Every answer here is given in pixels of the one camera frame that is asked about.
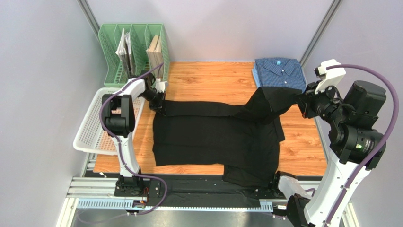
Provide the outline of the black long sleeve shirt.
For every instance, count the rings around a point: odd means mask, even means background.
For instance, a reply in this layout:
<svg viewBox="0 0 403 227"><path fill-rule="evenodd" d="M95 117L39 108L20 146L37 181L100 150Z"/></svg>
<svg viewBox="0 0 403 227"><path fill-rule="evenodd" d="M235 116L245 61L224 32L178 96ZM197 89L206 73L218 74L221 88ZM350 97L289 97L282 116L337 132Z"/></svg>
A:
<svg viewBox="0 0 403 227"><path fill-rule="evenodd" d="M243 105L207 101L171 101L153 121L157 166L224 166L223 180L267 187L279 166L285 137L280 116L301 90L259 87Z"/></svg>

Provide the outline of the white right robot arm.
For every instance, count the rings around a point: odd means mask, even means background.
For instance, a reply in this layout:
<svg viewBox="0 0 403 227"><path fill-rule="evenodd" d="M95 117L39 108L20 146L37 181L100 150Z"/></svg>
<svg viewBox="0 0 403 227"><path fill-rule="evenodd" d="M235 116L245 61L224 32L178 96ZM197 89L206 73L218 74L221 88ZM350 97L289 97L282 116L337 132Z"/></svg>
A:
<svg viewBox="0 0 403 227"><path fill-rule="evenodd" d="M335 86L319 91L312 82L296 96L304 118L320 117L327 122L331 153L326 172L309 194L293 176L279 174L278 189L288 199L286 215L295 227L337 227L361 181L375 168L385 145L373 158L370 152L383 134L374 130L378 112L386 101L386 90L361 80L355 81L345 98Z"/></svg>

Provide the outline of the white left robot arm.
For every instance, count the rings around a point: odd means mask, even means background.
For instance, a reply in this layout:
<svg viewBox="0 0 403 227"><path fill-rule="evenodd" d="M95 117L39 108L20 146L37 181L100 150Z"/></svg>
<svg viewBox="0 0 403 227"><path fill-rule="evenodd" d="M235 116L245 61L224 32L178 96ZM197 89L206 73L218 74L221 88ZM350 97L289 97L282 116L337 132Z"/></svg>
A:
<svg viewBox="0 0 403 227"><path fill-rule="evenodd" d="M133 134L136 119L133 101L142 97L149 102L149 109L164 113L166 96L165 82L155 78L151 71L144 71L137 78L131 78L120 90L103 95L99 113L101 127L112 138L120 164L120 175L116 183L119 191L144 190L144 175L135 157Z"/></svg>

